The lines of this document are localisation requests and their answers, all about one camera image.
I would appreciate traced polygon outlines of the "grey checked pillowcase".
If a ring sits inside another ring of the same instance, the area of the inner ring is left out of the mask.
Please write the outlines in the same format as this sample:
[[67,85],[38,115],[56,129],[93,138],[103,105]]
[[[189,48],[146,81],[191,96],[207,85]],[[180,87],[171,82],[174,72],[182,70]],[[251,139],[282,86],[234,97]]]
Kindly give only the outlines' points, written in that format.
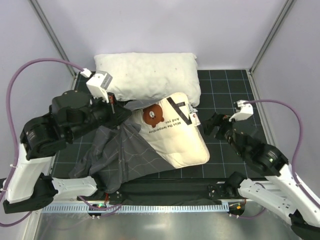
[[90,149],[69,172],[71,179],[92,177],[105,193],[116,192],[123,183],[151,174],[173,170],[140,136],[142,124],[131,118],[119,129],[101,126]]

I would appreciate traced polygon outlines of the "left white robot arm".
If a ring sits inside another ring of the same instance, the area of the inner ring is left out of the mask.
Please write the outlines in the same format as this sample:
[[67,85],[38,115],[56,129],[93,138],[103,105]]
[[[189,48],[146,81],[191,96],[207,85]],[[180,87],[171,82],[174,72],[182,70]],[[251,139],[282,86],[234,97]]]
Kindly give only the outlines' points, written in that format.
[[95,178],[59,179],[44,175],[46,164],[75,140],[101,126],[117,129],[132,111],[114,94],[108,101],[77,90],[52,99],[49,112],[28,121],[20,134],[18,160],[11,179],[2,179],[6,214],[40,210],[54,200],[92,197],[101,200],[106,188]]

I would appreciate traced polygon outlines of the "cream bear print pillow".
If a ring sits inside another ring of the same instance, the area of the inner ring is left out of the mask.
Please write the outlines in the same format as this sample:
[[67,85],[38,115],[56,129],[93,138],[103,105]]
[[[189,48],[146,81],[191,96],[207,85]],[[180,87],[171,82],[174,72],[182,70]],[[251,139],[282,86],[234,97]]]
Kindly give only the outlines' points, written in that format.
[[200,133],[201,124],[185,93],[177,92],[135,110],[132,121],[140,125],[139,134],[174,168],[207,163],[210,152]]

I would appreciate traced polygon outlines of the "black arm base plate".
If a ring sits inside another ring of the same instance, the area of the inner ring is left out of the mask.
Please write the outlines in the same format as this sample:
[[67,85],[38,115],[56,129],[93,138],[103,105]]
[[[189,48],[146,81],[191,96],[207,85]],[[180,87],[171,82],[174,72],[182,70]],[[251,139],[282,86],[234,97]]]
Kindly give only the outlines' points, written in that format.
[[86,201],[103,201],[125,206],[196,206],[213,205],[223,200],[241,200],[238,181],[228,178],[137,178],[123,183],[117,190],[102,190]]

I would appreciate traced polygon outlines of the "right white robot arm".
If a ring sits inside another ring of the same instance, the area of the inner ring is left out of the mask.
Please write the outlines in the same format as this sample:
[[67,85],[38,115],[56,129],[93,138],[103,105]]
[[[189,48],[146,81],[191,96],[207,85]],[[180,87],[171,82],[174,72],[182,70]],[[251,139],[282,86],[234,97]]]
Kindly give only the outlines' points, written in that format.
[[233,115],[214,113],[202,122],[203,132],[226,141],[250,169],[277,186],[284,197],[261,187],[243,174],[235,171],[224,183],[225,193],[230,198],[251,199],[286,221],[292,231],[303,240],[320,238],[320,208],[310,200],[310,189],[303,190],[303,182],[297,182],[293,166],[275,146],[237,131],[233,124],[247,120],[253,113],[236,112]]

